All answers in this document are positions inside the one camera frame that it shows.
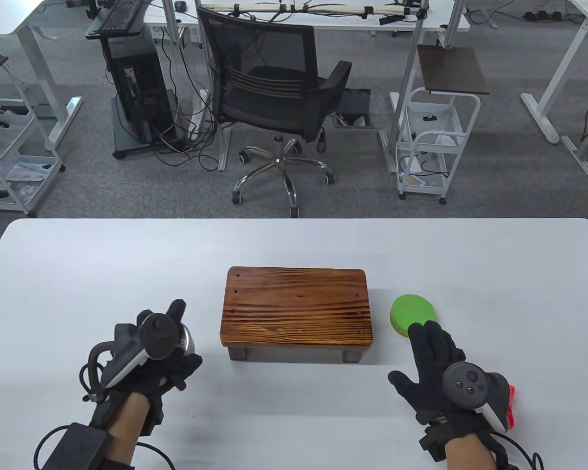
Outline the person's right hand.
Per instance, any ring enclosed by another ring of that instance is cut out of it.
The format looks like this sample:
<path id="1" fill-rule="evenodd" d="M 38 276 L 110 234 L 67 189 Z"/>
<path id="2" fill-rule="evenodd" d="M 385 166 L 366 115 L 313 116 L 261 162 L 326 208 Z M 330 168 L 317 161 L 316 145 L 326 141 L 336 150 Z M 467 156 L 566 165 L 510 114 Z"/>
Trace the person's right hand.
<path id="1" fill-rule="evenodd" d="M 421 448 L 434 461 L 446 461 L 449 470 L 511 469 L 507 452 L 492 436 L 493 427 L 484 415 L 457 405 L 444 390 L 444 373 L 465 362 L 464 351 L 435 321 L 412 324 L 408 336 L 418 381 L 399 370 L 390 372 L 388 381 L 425 427 Z"/>

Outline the person's left hand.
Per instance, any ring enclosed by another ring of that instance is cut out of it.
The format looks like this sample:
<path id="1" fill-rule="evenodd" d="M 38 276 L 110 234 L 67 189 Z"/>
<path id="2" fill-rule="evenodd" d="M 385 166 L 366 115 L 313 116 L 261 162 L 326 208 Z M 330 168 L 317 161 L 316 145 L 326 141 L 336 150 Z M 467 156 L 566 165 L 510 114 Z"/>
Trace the person's left hand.
<path id="1" fill-rule="evenodd" d="M 108 430 L 131 394 L 146 397 L 150 406 L 140 436 L 150 436 L 162 423 L 163 395 L 186 389 L 186 379 L 202 365 L 182 323 L 185 311 L 182 299 L 171 302 L 166 313 L 144 310 L 136 323 L 116 324 L 113 340 L 92 347 L 83 398 L 96 405 L 91 427 Z"/>

